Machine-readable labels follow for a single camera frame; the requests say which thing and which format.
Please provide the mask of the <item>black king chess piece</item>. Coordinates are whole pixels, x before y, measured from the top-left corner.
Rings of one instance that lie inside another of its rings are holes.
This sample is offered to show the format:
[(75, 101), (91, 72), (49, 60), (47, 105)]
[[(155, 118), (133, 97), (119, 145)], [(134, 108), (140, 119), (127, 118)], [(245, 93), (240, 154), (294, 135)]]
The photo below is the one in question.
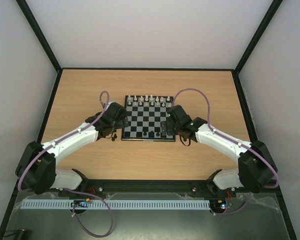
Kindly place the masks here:
[(151, 131), (151, 132), (149, 133), (149, 137), (150, 137), (150, 138), (154, 138), (154, 137), (155, 137), (155, 133), (154, 133), (153, 131)]

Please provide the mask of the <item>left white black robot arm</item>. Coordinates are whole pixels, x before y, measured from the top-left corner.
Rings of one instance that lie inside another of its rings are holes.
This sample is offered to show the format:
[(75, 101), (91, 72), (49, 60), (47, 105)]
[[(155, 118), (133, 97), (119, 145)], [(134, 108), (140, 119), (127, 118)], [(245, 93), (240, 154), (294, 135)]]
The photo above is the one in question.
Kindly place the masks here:
[(57, 165), (85, 145), (106, 138), (117, 129), (128, 126), (126, 109), (111, 101), (102, 112), (88, 117), (76, 129), (45, 143), (30, 142), (15, 170), (19, 192), (34, 191), (37, 195), (50, 189), (76, 190), (85, 176), (76, 169), (57, 169)]

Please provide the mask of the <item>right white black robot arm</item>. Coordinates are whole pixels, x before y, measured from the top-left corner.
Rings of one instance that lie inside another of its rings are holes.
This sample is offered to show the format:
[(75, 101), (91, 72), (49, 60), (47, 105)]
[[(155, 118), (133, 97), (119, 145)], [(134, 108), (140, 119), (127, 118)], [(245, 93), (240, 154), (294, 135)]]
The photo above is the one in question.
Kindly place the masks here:
[(236, 163), (236, 168), (219, 169), (209, 177), (208, 191), (212, 195), (219, 196), (230, 188), (244, 187), (259, 193), (262, 188), (278, 186), (277, 182), (269, 184), (272, 178), (278, 178), (278, 169), (263, 142), (240, 140), (214, 128), (205, 119), (192, 119), (180, 105), (167, 110), (167, 119), (161, 126), (169, 136), (210, 146)]

